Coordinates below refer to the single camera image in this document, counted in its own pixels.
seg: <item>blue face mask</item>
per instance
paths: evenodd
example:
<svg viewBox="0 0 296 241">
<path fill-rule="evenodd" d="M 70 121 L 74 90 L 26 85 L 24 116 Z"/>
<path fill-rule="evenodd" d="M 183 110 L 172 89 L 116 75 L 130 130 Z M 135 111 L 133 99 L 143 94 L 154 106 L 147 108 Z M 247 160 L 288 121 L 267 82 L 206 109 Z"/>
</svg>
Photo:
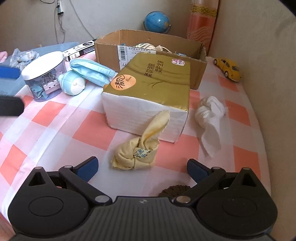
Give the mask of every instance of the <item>blue face mask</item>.
<svg viewBox="0 0 296 241">
<path fill-rule="evenodd" d="M 114 70 L 85 58 L 72 59 L 70 67 L 85 79 L 101 87 L 110 84 L 110 78 L 114 78 L 116 74 Z"/>
</svg>

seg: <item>tissue package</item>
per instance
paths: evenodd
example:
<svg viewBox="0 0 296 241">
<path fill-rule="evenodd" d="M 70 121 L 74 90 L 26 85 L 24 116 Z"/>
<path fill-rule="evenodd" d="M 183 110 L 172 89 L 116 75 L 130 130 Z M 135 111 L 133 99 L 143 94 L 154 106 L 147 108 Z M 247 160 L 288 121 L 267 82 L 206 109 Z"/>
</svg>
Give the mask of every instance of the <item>tissue package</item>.
<svg viewBox="0 0 296 241">
<path fill-rule="evenodd" d="M 138 53 L 102 92 L 108 125 L 142 135 L 163 110 L 170 120 L 160 140 L 176 142 L 188 116 L 190 62 Z"/>
</svg>

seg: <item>orange curtain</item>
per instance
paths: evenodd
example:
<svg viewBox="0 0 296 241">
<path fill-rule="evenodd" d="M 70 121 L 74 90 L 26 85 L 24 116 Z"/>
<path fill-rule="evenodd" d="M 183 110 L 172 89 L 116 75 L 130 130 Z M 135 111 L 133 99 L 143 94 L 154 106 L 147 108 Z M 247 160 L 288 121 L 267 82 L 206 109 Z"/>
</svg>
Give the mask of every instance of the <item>orange curtain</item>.
<svg viewBox="0 0 296 241">
<path fill-rule="evenodd" d="M 219 0 L 192 0 L 187 38 L 202 42 L 208 52 Z"/>
</svg>

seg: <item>orange oval logo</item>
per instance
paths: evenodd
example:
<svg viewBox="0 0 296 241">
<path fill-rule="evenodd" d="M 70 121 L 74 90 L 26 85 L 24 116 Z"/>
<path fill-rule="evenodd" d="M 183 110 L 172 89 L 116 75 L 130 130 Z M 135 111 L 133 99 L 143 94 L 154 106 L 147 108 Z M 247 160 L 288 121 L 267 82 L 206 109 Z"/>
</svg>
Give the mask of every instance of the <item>orange oval logo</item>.
<svg viewBox="0 0 296 241">
<path fill-rule="evenodd" d="M 122 74 L 120 76 L 115 77 L 111 81 L 111 86 L 116 90 L 126 90 L 136 83 L 136 78 L 129 74 Z"/>
</svg>

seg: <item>checkered tablecloth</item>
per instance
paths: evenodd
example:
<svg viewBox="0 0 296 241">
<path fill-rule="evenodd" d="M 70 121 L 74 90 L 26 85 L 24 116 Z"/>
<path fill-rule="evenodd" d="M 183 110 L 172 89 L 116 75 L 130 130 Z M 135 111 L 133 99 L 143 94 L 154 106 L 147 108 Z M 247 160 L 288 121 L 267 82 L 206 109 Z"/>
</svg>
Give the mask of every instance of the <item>checkered tablecloth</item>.
<svg viewBox="0 0 296 241">
<path fill-rule="evenodd" d="M 17 190 L 35 166 L 47 171 L 77 165 L 90 156 L 99 160 L 99 171 L 90 184 L 115 199 L 116 196 L 155 196 L 171 185 L 195 185 L 186 173 L 188 159 L 228 172 L 250 167 L 270 192 L 264 141 L 255 113 L 240 83 L 224 78 L 208 57 L 199 89 L 190 91 L 189 116 L 179 141 L 161 141 L 153 168 L 113 169 L 110 160 L 116 146 L 135 135 L 111 129 L 105 119 L 102 88 L 88 82 L 77 96 L 61 93 L 45 102 L 35 102 L 27 87 L 18 95 L 25 111 L 18 118 L 0 119 L 0 211 L 7 210 Z M 200 137 L 203 129 L 195 122 L 198 102 L 217 97 L 227 107 L 221 119 L 222 149 L 209 157 Z"/>
</svg>

